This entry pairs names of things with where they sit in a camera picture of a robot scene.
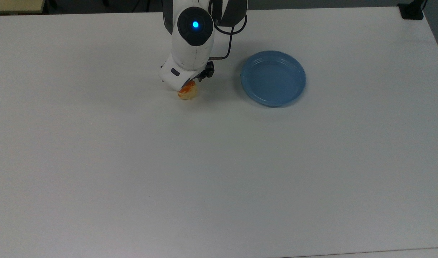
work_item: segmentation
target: black bracket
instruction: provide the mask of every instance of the black bracket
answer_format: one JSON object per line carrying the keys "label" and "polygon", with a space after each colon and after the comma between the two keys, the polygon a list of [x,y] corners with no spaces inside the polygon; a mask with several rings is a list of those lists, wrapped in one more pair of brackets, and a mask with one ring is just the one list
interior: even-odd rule
{"label": "black bracket", "polygon": [[424,0],[414,0],[409,4],[398,4],[400,15],[404,20],[422,20],[424,17],[421,9],[423,2]]}
{"label": "black bracket", "polygon": [[213,74],[214,74],[214,63],[212,61],[209,61],[206,64],[204,70],[197,76],[198,81],[201,82],[201,80],[203,80],[206,77],[211,78]]}

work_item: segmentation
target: black cable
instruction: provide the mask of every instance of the black cable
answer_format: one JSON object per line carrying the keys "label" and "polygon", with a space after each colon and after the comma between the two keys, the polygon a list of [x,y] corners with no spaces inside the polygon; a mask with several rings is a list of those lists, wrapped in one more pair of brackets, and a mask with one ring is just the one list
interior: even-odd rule
{"label": "black cable", "polygon": [[[209,6],[208,6],[208,12],[209,12],[210,15],[212,15],[211,14],[211,6],[212,6],[212,0],[209,1]],[[232,30],[230,32],[227,32],[227,31],[223,31],[222,29],[220,29],[216,25],[217,21],[213,21],[213,23],[214,23],[214,28],[216,28],[217,31],[219,31],[220,33],[223,33],[225,35],[230,35],[230,41],[228,42],[228,51],[227,51],[227,54],[225,55],[225,57],[210,57],[209,60],[210,61],[211,60],[223,60],[223,59],[226,59],[229,56],[229,54],[230,54],[230,49],[232,48],[232,37],[233,37],[233,35],[236,35],[236,34],[240,33],[246,27],[247,15],[245,15],[245,22],[243,23],[243,26],[241,27],[241,29],[239,29],[238,31],[235,31],[235,32],[233,31],[235,29],[235,26],[232,27]]]}
{"label": "black cable", "polygon": [[[211,13],[211,7],[212,7],[212,0],[209,1],[209,5],[208,5],[208,12],[209,12],[209,14],[212,16],[212,13]],[[213,22],[214,22],[214,28],[216,28],[216,30],[219,31],[220,33],[223,33],[223,34],[225,34],[225,35],[236,35],[236,34],[240,33],[241,31],[243,31],[243,29],[246,27],[246,24],[247,24],[247,15],[245,15],[245,23],[243,24],[242,28],[239,29],[238,31],[235,31],[235,33],[233,33],[233,32],[226,32],[226,31],[223,31],[222,29],[220,29],[220,28],[217,26],[217,24],[216,24],[217,21],[213,21]]]}
{"label": "black cable", "polygon": [[424,10],[426,4],[427,4],[427,0],[424,1],[424,5],[422,6],[421,10]]}
{"label": "black cable", "polygon": [[229,56],[229,54],[230,54],[230,49],[232,49],[232,37],[233,37],[233,29],[234,29],[235,27],[233,26],[232,27],[232,31],[230,32],[230,41],[228,42],[228,51],[227,51],[227,54],[225,55],[225,57],[210,57],[208,60],[209,61],[213,61],[213,60],[223,60],[223,59],[226,59],[228,56]]}
{"label": "black cable", "polygon": [[247,15],[245,15],[245,23],[243,23],[242,28],[239,29],[239,30],[237,30],[237,31],[235,31],[235,32],[226,32],[226,31],[223,31],[223,30],[220,29],[216,24],[214,24],[214,28],[216,28],[217,31],[219,31],[220,33],[223,33],[223,34],[225,34],[225,35],[236,35],[236,34],[240,33],[241,31],[243,31],[243,29],[245,29],[246,24],[247,24]]}

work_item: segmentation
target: food item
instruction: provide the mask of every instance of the food item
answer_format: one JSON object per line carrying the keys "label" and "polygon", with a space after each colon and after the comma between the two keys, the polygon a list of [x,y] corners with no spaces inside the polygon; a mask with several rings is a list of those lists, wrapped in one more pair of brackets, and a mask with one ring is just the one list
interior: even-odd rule
{"label": "food item", "polygon": [[182,89],[178,91],[178,96],[182,100],[190,100],[195,98],[197,91],[196,83],[194,81],[190,81],[186,84],[186,86],[183,86]]}

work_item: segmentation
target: plastic plate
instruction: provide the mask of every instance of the plastic plate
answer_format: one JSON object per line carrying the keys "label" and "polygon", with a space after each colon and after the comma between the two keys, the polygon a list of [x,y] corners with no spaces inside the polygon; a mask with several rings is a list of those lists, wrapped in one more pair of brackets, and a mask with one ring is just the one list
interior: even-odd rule
{"label": "plastic plate", "polygon": [[285,106],[297,99],[306,85],[300,63],[283,52],[263,51],[251,56],[241,69],[241,84],[260,104]]}

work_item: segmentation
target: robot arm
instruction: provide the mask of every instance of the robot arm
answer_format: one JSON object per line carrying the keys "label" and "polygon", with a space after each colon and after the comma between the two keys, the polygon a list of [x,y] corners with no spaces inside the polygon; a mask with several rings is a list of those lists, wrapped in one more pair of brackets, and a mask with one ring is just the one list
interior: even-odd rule
{"label": "robot arm", "polygon": [[163,20],[172,50],[160,69],[161,79],[179,91],[194,78],[208,77],[215,25],[233,27],[246,15],[247,0],[164,0]]}

